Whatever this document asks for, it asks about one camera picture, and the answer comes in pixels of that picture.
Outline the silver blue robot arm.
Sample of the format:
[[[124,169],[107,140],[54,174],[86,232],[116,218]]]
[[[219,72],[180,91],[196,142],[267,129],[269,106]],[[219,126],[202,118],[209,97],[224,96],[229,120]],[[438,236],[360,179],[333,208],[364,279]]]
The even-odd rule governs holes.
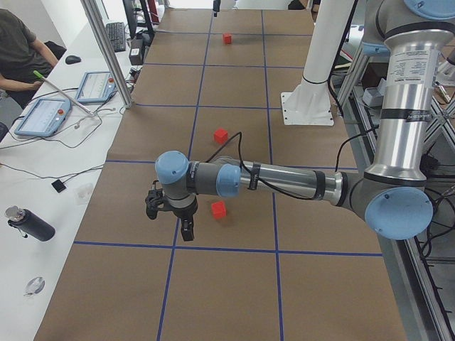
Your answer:
[[[363,173],[244,162],[213,154],[190,161],[178,151],[161,154],[157,180],[146,197],[146,214],[172,212],[191,241],[199,195],[234,197],[242,186],[268,189],[298,200],[326,200],[357,214],[377,234],[395,240],[423,232],[433,218],[419,164],[431,121],[432,95],[441,49],[454,37],[453,1],[369,1],[365,43],[390,51],[385,96],[373,163]]]

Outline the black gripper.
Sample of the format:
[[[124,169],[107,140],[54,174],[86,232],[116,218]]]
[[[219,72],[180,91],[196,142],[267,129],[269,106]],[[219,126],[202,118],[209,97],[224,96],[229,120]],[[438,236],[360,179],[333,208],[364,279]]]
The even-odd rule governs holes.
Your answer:
[[[197,198],[185,197],[181,200],[168,198],[168,203],[175,216],[181,219],[181,236],[183,241],[193,241],[195,238],[193,216],[198,209]]]

